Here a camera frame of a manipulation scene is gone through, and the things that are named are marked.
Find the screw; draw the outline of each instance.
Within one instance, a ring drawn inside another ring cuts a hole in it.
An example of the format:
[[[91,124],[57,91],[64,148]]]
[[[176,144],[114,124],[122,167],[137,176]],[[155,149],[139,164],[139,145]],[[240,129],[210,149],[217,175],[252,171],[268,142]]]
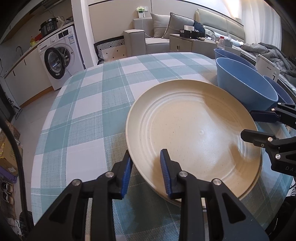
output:
[[[106,172],[105,176],[106,177],[113,177],[114,173],[113,172]]]
[[[215,185],[219,186],[219,185],[221,185],[222,182],[221,182],[220,179],[216,178],[216,179],[213,180],[213,183],[214,183]]]
[[[186,171],[180,171],[179,175],[180,175],[180,177],[187,177],[188,173]]]
[[[81,183],[81,181],[79,179],[75,179],[75,180],[72,181],[73,186],[79,186],[80,183]]]

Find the plastic bottle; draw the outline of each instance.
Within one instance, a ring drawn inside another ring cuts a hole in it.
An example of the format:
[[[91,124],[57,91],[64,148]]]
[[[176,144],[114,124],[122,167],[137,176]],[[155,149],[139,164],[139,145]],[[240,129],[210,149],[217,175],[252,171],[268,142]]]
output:
[[[225,49],[225,42],[224,42],[224,37],[223,36],[220,36],[219,42],[217,44],[217,47],[218,48],[221,48],[221,49]]]
[[[35,39],[33,38],[33,36],[31,36],[31,41],[30,41],[30,45],[34,46],[36,44]]]

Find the beige plate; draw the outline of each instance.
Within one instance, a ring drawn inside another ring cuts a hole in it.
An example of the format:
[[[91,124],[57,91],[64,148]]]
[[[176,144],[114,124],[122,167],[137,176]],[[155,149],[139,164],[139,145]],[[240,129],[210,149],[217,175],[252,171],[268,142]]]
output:
[[[143,93],[126,122],[131,158],[148,184],[168,200],[160,167],[166,148],[182,170],[199,179],[221,179],[246,196],[261,170],[261,149],[240,138],[257,130],[244,106],[226,91],[196,80],[172,80]]]

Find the cabinet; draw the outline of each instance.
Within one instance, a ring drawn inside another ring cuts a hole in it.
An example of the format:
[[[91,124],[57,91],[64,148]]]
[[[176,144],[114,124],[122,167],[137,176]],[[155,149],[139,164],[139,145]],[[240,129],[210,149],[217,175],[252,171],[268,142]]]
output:
[[[182,38],[179,34],[170,34],[171,52],[193,52],[215,59],[215,48],[217,48],[217,44],[208,39],[200,41],[196,39]]]
[[[22,59],[5,80],[18,105],[51,86],[37,48]]]

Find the plate rim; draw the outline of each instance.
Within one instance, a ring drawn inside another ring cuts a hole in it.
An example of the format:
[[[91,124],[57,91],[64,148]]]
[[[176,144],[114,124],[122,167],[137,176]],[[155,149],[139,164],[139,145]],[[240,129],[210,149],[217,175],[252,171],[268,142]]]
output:
[[[250,113],[248,112],[248,110],[244,107],[244,105],[243,105],[238,99],[236,99],[233,95],[231,95],[230,93],[228,93],[228,92],[225,91],[224,89],[221,89],[220,87],[218,87],[218,86],[212,84],[212,83],[209,82],[208,80],[207,80],[207,82],[205,82],[205,81],[202,81],[202,80],[193,80],[193,79],[174,79],[174,80],[168,80],[168,81],[160,82],[160,83],[154,85],[153,87],[147,89],[146,91],[144,91],[144,92],[143,92],[143,93],[142,93],[142,94],[141,94],[141,95],[140,95],[140,96],[134,101],[134,103],[132,104],[132,106],[131,106],[131,108],[130,108],[130,110],[129,110],[129,112],[128,112],[128,116],[127,116],[127,119],[126,119],[125,136],[126,136],[126,144],[127,144],[128,152],[129,152],[130,157],[131,157],[132,160],[133,160],[133,154],[132,154],[132,152],[130,151],[131,148],[130,148],[130,144],[129,144],[129,141],[128,141],[128,132],[127,132],[127,130],[128,130],[128,123],[129,123],[130,114],[131,114],[132,109],[133,109],[133,107],[135,106],[137,100],[139,100],[139,99],[142,97],[142,95],[144,95],[146,92],[150,91],[150,90],[153,89],[153,88],[157,88],[157,86],[160,85],[160,84],[168,83],[168,82],[171,82],[171,81],[186,81],[186,80],[202,82],[202,83],[205,83],[205,84],[211,85],[211,86],[213,86],[214,88],[218,88],[219,91],[222,91],[222,92],[228,94],[231,98],[233,98],[233,99],[235,99],[237,102],[239,102],[239,104],[241,104],[241,106],[246,110],[246,112],[248,113],[248,115],[251,117],[251,115],[250,115]],[[254,123],[254,126],[255,126],[256,130],[258,131],[257,125],[256,125],[256,123],[254,122],[254,120],[253,120],[253,123]],[[251,184],[249,185],[249,187],[247,188],[247,190],[246,190],[241,196],[238,197],[240,200],[242,200],[244,197],[246,197],[246,196],[251,192],[251,190],[254,188],[255,184],[257,183],[257,181],[258,181],[258,179],[259,179],[259,177],[260,177],[260,174],[261,174],[261,170],[262,170],[262,165],[263,165],[263,159],[262,159],[262,158],[263,158],[263,156],[262,156],[262,151],[261,151],[261,152],[260,152],[260,164],[259,164],[259,167],[258,167],[258,170],[257,170],[256,176],[255,176],[254,180],[252,181],[252,183],[251,183]],[[134,161],[133,161],[133,164],[136,166],[138,172],[140,173],[140,175],[142,176],[142,178],[145,180],[145,182],[148,183],[149,187],[150,187],[155,193],[157,193],[161,198],[163,198],[164,200],[166,200],[166,201],[168,201],[168,202],[170,202],[170,203],[172,203],[172,204],[175,204],[175,205],[179,205],[179,203],[181,204],[181,202],[178,201],[177,199],[169,199],[169,198],[168,198],[168,195],[163,196],[160,192],[158,192],[158,191],[156,190],[155,185],[153,185],[153,183],[150,182],[150,181],[148,180],[148,178],[143,174],[143,172],[142,172],[141,170],[139,170],[138,165],[137,165]]]

